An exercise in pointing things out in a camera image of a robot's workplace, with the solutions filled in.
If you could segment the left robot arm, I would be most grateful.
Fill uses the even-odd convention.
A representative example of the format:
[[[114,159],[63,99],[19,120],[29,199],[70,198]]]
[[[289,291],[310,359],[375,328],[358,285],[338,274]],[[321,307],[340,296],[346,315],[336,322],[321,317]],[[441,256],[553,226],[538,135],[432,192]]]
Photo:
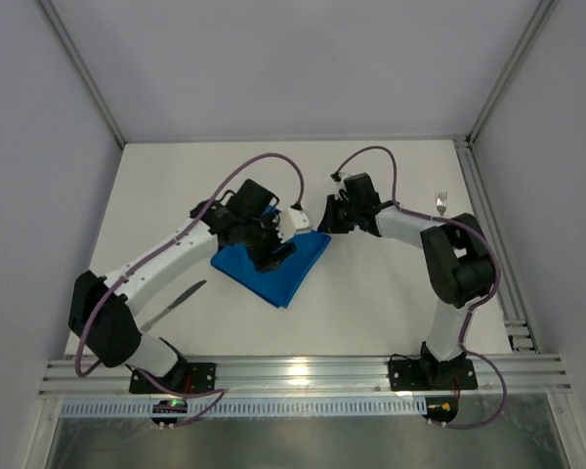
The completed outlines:
[[[186,221],[159,244],[123,267],[99,276],[80,275],[72,294],[69,329],[78,337],[75,371],[90,351],[106,367],[128,365],[157,385],[176,388],[184,368],[167,341],[143,332],[135,317],[168,283],[231,245],[245,248],[258,273],[271,272],[292,255],[293,237],[310,228],[300,204],[278,210],[276,196],[252,180],[222,198],[200,202]]]

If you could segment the blue cloth napkin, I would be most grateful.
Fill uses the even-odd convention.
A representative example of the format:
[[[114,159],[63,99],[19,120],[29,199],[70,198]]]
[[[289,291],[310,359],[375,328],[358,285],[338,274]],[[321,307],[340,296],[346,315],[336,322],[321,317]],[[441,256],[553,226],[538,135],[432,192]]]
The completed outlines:
[[[259,226],[275,229],[281,211],[270,206],[259,217],[240,217],[222,204],[216,204],[206,212],[203,222],[209,232],[218,239],[218,251],[210,264],[219,272],[235,280],[269,304],[286,308],[301,286],[307,274],[327,248],[330,237],[314,229],[297,234],[288,241],[296,246],[296,252],[272,272],[257,272],[240,243],[244,227]]]

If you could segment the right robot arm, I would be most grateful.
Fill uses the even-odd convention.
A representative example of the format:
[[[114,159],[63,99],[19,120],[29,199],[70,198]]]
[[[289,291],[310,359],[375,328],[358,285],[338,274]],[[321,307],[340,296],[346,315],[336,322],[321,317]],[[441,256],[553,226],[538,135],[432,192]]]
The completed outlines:
[[[331,178],[339,190],[326,198],[319,231],[342,235],[359,229],[421,249],[438,298],[433,325],[419,356],[391,355],[388,377],[392,390],[477,389],[466,336],[475,308],[492,294],[499,280],[499,269],[478,220],[468,213],[451,219],[417,215],[391,201],[381,201],[366,173],[347,176],[335,172]]]

